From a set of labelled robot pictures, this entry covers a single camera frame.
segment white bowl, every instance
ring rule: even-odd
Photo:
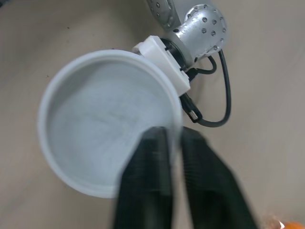
[[[57,176],[95,197],[117,195],[143,131],[165,126],[171,156],[182,129],[178,95],[154,64],[131,52],[92,52],[62,68],[38,114],[42,152]]]

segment beige table surface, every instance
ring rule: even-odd
[[[305,1],[216,0],[227,18],[230,122],[200,130],[233,168],[255,213],[305,221]],[[162,35],[142,0],[12,0],[0,9],[0,229],[109,228],[113,200],[63,184],[38,145],[41,96],[66,63],[130,50]],[[193,83],[206,118],[221,118],[220,71]],[[178,195],[176,228],[189,228]]]

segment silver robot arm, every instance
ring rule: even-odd
[[[210,0],[147,0],[151,13],[176,45],[186,67],[220,51],[227,41],[227,25]]]
[[[231,92],[228,70],[222,51],[228,29],[221,12],[210,0],[147,0],[151,13],[165,30],[162,38],[150,36],[139,43],[133,52],[142,55],[160,68],[174,85],[183,110],[193,123],[208,127],[224,125],[231,113]],[[226,89],[226,111],[222,120],[211,122],[187,95],[190,81],[199,73],[213,74],[216,62],[211,56],[218,52]],[[208,57],[212,70],[192,68],[200,59]]]

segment cable connector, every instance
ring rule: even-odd
[[[193,123],[198,123],[202,119],[202,114],[193,103],[187,93],[180,96],[180,101],[183,110],[187,113]]]

